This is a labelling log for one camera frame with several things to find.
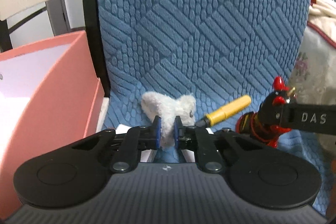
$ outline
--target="ribbed gray surface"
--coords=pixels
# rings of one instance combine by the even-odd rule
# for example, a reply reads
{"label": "ribbed gray surface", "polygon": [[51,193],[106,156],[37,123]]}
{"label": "ribbed gray surface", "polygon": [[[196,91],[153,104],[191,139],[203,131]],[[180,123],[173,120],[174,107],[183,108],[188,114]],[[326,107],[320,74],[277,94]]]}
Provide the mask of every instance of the ribbed gray surface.
{"label": "ribbed gray surface", "polygon": [[219,175],[201,172],[195,164],[140,163],[124,175],[113,175],[90,201],[64,210],[24,205],[9,224],[165,224],[249,223],[322,224],[313,208],[271,211],[236,196]]}

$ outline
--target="blue quilted fabric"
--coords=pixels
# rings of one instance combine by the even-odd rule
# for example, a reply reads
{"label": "blue quilted fabric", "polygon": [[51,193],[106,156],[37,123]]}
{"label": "blue quilted fabric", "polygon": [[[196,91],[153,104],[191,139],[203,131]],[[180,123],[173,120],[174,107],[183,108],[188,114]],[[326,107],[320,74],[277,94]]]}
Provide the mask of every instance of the blue quilted fabric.
{"label": "blue quilted fabric", "polygon": [[[98,0],[112,86],[105,127],[149,124],[139,101],[150,90],[175,98],[192,93],[196,120],[244,94],[252,97],[246,111],[257,111],[274,77],[287,80],[291,73],[309,3]],[[238,117],[216,128],[234,128]],[[280,147],[315,161],[324,175],[320,154],[314,151],[316,142],[297,131],[290,134],[283,136]],[[327,191],[322,189],[315,208],[325,213],[326,202]]]}

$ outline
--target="yellow marker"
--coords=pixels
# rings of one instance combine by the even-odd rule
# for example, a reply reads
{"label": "yellow marker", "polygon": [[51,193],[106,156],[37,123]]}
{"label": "yellow marker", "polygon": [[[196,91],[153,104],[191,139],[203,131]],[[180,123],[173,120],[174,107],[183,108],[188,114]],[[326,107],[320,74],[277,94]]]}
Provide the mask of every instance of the yellow marker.
{"label": "yellow marker", "polygon": [[215,124],[222,122],[229,117],[237,114],[242,111],[244,108],[248,107],[251,104],[251,97],[244,95],[236,100],[233,100],[227,105],[223,105],[214,112],[205,114],[203,119],[195,123],[197,127],[212,127]]}

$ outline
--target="stuffed animal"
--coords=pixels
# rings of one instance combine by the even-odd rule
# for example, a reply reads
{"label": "stuffed animal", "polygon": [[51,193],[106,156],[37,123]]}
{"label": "stuffed animal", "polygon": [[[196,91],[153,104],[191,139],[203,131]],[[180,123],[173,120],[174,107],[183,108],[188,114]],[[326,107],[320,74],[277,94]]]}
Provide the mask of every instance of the stuffed animal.
{"label": "stuffed animal", "polygon": [[195,124],[196,100],[192,95],[183,95],[175,100],[157,92],[146,92],[142,95],[141,107],[151,122],[156,115],[161,117],[162,148],[174,145],[173,129],[176,116],[181,117],[185,126]]}

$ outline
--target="metal screw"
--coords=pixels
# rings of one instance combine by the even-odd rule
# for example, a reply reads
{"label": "metal screw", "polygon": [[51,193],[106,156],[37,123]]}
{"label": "metal screw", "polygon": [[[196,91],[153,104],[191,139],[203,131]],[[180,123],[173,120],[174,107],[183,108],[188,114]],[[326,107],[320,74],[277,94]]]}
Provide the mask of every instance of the metal screw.
{"label": "metal screw", "polygon": [[210,171],[218,171],[222,169],[222,165],[219,162],[211,161],[205,165],[205,168]]}
{"label": "metal screw", "polygon": [[295,94],[295,87],[292,87],[292,89],[289,90],[289,91],[287,91],[287,93],[286,93],[286,95],[287,95],[288,97],[291,97],[291,96],[294,95],[294,94]]}
{"label": "metal screw", "polygon": [[117,171],[126,171],[129,168],[127,162],[118,161],[113,165],[113,169]]}

